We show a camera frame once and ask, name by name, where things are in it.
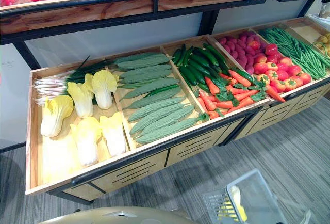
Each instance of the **carpet floor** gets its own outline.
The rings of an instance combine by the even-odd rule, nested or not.
[[[330,222],[330,100],[227,146],[213,147],[82,205],[49,194],[26,196],[25,147],[0,154],[0,223],[38,223],[106,206],[183,209],[211,223],[202,194],[257,168],[279,197],[312,210],[310,223]],[[288,223],[303,210],[281,204]]]

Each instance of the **wooden tray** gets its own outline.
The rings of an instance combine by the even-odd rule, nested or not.
[[[185,44],[185,45],[186,45],[186,48],[189,48],[190,46],[203,47],[203,43],[208,43],[208,44],[212,45],[214,48],[218,49],[218,47],[216,46],[217,41],[216,41],[215,39],[213,39],[210,35],[198,36],[198,37],[193,37],[193,38],[190,38],[190,39],[185,39],[185,40],[181,40],[181,41],[176,41],[176,42],[168,43],[168,44],[163,45],[163,48],[164,48],[164,51],[165,51],[166,54],[172,56],[173,53],[174,53],[178,48],[180,48],[180,47],[182,46],[182,44]],[[226,58],[226,55],[223,53],[222,50],[219,50],[219,49],[218,49],[218,51],[219,51],[219,52],[220,52],[220,53]],[[236,64],[235,64],[232,60],[230,60],[230,59],[228,59],[228,58],[226,58],[226,59],[227,59],[227,60],[226,60],[226,64],[227,64],[229,67],[234,67],[234,66],[236,66]],[[200,104],[199,104],[197,98],[196,98],[194,95],[193,95],[192,97],[195,99],[195,101],[196,101],[196,102],[198,103],[198,105],[200,106]],[[233,116],[233,115],[236,115],[236,114],[238,114],[238,113],[241,113],[241,112],[243,112],[243,111],[245,111],[245,110],[248,110],[248,109],[254,109],[254,108],[257,108],[257,107],[259,107],[259,106],[265,105],[265,104],[267,104],[268,102],[269,102],[269,99],[261,100],[261,101],[259,101],[259,102],[257,102],[257,103],[254,103],[254,104],[252,104],[252,105],[249,105],[249,106],[247,106],[247,107],[244,107],[244,108],[238,109],[238,110],[233,111],[233,112],[231,112],[231,113],[228,113],[228,114],[226,114],[224,117],[217,117],[217,118],[214,118],[214,119],[212,119],[212,120],[209,120],[209,121],[207,121],[207,123],[214,123],[214,122],[217,122],[217,121],[219,121],[219,120],[223,120],[223,119],[228,118],[228,117],[230,117],[230,116]]]

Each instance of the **wooden display bin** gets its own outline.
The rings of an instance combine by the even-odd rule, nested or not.
[[[211,39],[208,36],[202,36],[192,38],[190,42],[196,44],[209,40]],[[182,42],[174,42],[172,45],[165,44],[165,46],[170,50],[171,47],[174,48],[175,45],[179,45]],[[112,60],[120,56],[148,51],[167,52],[163,46],[155,46],[148,49],[100,57],[88,61],[85,66],[104,59]],[[178,84],[180,84],[182,90],[177,96],[186,97],[183,103],[190,103],[194,106],[194,112],[191,114],[191,117],[196,117],[203,112],[202,107],[171,60],[169,63],[172,65],[172,74],[170,76],[180,80]],[[82,167],[70,130],[70,123],[77,124],[81,119],[77,117],[75,110],[73,110],[70,117],[64,119],[62,130],[58,136],[52,138],[41,136],[42,107],[37,105],[38,92],[33,87],[36,79],[68,72],[77,69],[80,65],[81,62],[78,62],[55,68],[34,70],[30,73],[26,146],[27,195],[49,192],[59,197],[88,203],[105,193],[155,173],[165,166],[173,165],[175,162],[222,143],[241,123],[244,117],[250,114],[249,109],[266,104],[268,101],[260,101],[253,106],[235,111],[225,118],[198,122],[195,126],[186,130],[142,146],[136,143],[134,137],[131,137],[129,134],[129,130],[134,123],[129,123],[127,118],[135,110],[123,110],[123,108],[131,102],[144,97],[145,94],[133,99],[120,101],[119,99],[128,90],[118,88],[113,95],[114,103],[112,107],[108,110],[101,110],[97,105],[94,105],[93,116],[96,118],[100,115],[112,116],[116,111],[122,114],[126,152],[111,157],[106,142],[100,139],[97,142],[98,163]],[[115,66],[113,65],[106,66],[105,69],[110,70],[114,74],[121,73],[115,71]]]

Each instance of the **cucumber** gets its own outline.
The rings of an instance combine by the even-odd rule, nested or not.
[[[191,66],[193,66],[194,68],[196,68],[196,69],[197,69],[198,71],[200,71],[203,75],[208,76],[208,77],[211,76],[210,72],[209,72],[206,68],[202,67],[201,65],[199,65],[199,64],[196,63],[195,61],[193,61],[193,60],[189,61],[189,65],[191,65]]]
[[[189,66],[188,69],[195,76],[195,78],[197,79],[198,82],[203,83],[203,84],[206,84],[203,75],[197,69],[195,69],[192,66]]]
[[[181,74],[184,74],[184,76],[189,80],[189,82],[192,84],[192,85],[197,85],[198,82],[197,82],[197,79],[195,78],[195,76],[189,71],[188,68],[185,68],[185,67],[179,67],[179,71]]]
[[[192,54],[190,56],[190,59],[194,60],[195,62],[197,62],[198,64],[200,64],[203,67],[208,68],[210,66],[210,63],[208,63],[207,59],[205,59],[204,57],[202,57],[200,55]]]
[[[210,60],[211,64],[215,66],[219,66],[218,60],[215,58],[215,56],[209,51],[201,49],[200,47],[196,47],[196,53],[199,55],[202,55]]]

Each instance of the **produce display stand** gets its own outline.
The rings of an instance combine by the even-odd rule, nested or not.
[[[248,135],[251,131],[249,130],[245,133],[246,129],[250,129],[251,125],[255,126],[254,123],[262,119],[262,117],[266,117],[265,114],[268,111],[271,110],[275,113],[277,109],[274,109],[274,107],[278,106],[278,109],[282,108],[281,105],[272,102],[270,98],[266,98],[251,106],[230,113],[224,118],[216,118],[199,123],[182,132],[144,146],[137,146],[130,139],[127,132],[128,124],[124,122],[127,141],[126,152],[124,154],[117,157],[109,157],[105,144],[100,144],[100,147],[98,147],[101,155],[99,163],[87,168],[79,168],[77,166],[66,169],[61,174],[62,172],[59,169],[63,168],[64,165],[60,163],[61,159],[57,158],[58,164],[53,166],[53,169],[59,174],[44,175],[43,169],[49,165],[43,159],[46,150],[44,150],[42,137],[38,133],[42,111],[34,103],[37,92],[32,87],[33,81],[36,78],[43,78],[76,69],[80,66],[81,62],[55,68],[40,69],[39,63],[25,43],[26,40],[198,12],[203,12],[199,35],[211,34],[220,9],[261,4],[265,1],[51,0],[0,7],[1,45],[13,43],[30,68],[33,69],[30,74],[29,84],[26,193],[33,195],[48,192],[58,197],[89,204],[93,199],[107,192],[128,185],[186,157],[195,155],[215,145],[225,145],[235,138]],[[304,15],[307,12],[312,1],[307,1],[299,15]],[[297,36],[304,37],[304,34],[301,34],[299,29],[292,28],[292,30],[297,32]],[[171,55],[174,49],[183,43],[201,45],[204,41],[214,45],[223,53],[212,37],[201,36],[138,51],[105,56],[96,59],[96,61],[144,51],[161,51],[167,55]],[[230,66],[236,65],[235,61],[232,61],[230,57],[227,59]],[[93,62],[95,60],[87,61],[86,65]],[[172,74],[180,80],[183,94],[194,105],[195,110],[199,112],[201,110],[200,104],[183,81],[178,70],[172,62],[170,63],[173,66]],[[317,101],[318,97],[327,91],[328,79],[313,82],[313,84],[305,87],[303,90],[301,89],[287,96],[286,103],[289,103],[290,107],[287,107],[289,110],[286,116],[293,115]],[[111,115],[113,112],[119,111],[123,113],[122,115],[125,119],[125,113],[121,110],[122,107],[118,101],[119,97],[116,95],[119,93],[115,93],[115,104],[110,110],[107,110],[108,112],[96,109],[96,115]],[[70,121],[76,121],[76,116],[72,116],[66,120],[66,125]]]

